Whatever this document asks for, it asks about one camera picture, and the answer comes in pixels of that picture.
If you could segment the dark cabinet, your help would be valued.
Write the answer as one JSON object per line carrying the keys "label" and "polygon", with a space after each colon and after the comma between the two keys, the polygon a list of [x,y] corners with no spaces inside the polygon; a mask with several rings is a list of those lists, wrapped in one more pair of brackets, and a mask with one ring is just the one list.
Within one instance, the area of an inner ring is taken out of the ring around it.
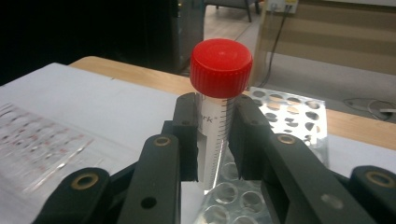
{"label": "dark cabinet", "polygon": [[174,71],[190,65],[194,47],[204,39],[203,0],[170,0]]}

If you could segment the white board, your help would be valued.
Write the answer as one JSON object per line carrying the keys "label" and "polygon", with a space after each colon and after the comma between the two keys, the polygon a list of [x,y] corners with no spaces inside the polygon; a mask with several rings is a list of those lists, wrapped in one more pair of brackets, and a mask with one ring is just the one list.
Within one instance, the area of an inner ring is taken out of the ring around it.
{"label": "white board", "polygon": [[[174,114],[176,96],[53,63],[0,87],[0,106],[16,105],[90,136],[93,141],[33,191],[0,184],[0,224],[32,224],[43,203],[69,174],[100,167],[110,174],[139,158],[144,142]],[[329,166],[348,176],[360,165],[396,174],[396,152],[329,133]]]}

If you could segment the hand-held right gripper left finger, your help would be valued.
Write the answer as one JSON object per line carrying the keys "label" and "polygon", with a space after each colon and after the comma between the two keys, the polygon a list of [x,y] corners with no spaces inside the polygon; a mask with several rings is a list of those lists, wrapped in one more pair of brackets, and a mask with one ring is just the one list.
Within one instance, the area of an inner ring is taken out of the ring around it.
{"label": "hand-held right gripper left finger", "polygon": [[180,224],[181,183],[198,179],[197,126],[195,94],[179,96],[143,146],[117,224]]}

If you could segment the metal tube rack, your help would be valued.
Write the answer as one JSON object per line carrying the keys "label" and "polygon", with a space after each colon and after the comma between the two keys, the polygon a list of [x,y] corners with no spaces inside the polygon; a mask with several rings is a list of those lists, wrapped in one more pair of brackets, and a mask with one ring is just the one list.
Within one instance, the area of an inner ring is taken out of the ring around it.
{"label": "metal tube rack", "polygon": [[[317,158],[329,164],[326,106],[321,100],[282,91],[251,88],[249,97],[268,119],[274,133],[300,138]],[[193,224],[273,224],[262,198],[261,182],[240,179],[230,150],[217,171]]]}

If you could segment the dark chair leg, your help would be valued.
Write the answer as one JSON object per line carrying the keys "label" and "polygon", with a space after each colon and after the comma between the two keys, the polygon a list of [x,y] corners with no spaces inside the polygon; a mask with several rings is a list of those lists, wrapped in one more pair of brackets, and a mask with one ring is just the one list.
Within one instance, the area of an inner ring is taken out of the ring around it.
{"label": "dark chair leg", "polygon": [[254,6],[255,13],[260,13],[259,3],[261,0],[203,0],[204,8],[207,6],[219,7],[230,7],[235,9],[243,9],[247,13],[247,18],[249,22],[252,22],[251,13],[249,7]]}

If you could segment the red cap centrifuge tube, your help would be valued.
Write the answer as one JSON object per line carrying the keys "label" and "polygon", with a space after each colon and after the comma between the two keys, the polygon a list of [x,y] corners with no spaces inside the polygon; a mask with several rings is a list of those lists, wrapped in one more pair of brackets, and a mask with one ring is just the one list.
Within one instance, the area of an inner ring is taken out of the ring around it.
{"label": "red cap centrifuge tube", "polygon": [[224,38],[199,43],[191,54],[191,85],[198,116],[198,181],[204,193],[217,185],[220,159],[228,146],[234,100],[246,88],[252,55]]}

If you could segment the white wall socket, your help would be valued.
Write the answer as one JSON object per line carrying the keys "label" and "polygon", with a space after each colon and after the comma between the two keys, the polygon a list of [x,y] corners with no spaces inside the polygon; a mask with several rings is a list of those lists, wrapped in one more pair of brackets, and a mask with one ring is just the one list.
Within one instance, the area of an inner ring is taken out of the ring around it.
{"label": "white wall socket", "polygon": [[266,0],[266,10],[276,13],[289,12],[291,14],[296,12],[299,0]]}

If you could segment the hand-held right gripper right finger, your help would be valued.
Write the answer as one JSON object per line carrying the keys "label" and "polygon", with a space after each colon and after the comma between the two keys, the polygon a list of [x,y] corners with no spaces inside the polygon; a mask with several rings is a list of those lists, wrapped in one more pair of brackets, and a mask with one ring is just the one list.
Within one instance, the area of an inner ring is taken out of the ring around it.
{"label": "hand-held right gripper right finger", "polygon": [[235,100],[229,148],[238,174],[262,182],[274,224],[375,224],[299,138],[273,133],[253,100]]}

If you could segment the clear plastic tube rack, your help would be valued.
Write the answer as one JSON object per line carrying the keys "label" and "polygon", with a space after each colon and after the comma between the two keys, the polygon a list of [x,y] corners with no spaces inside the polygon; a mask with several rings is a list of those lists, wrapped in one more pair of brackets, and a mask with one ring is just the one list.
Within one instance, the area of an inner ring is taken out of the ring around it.
{"label": "clear plastic tube rack", "polygon": [[93,139],[16,105],[0,106],[0,184],[33,191]]}

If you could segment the beige wooden panel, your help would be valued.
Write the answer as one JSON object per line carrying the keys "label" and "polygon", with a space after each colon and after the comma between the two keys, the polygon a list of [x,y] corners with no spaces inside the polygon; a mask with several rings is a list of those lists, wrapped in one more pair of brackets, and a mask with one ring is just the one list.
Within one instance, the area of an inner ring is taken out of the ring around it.
{"label": "beige wooden panel", "polygon": [[265,12],[259,53],[338,64],[396,76],[396,0],[365,5],[300,0],[286,19]]}

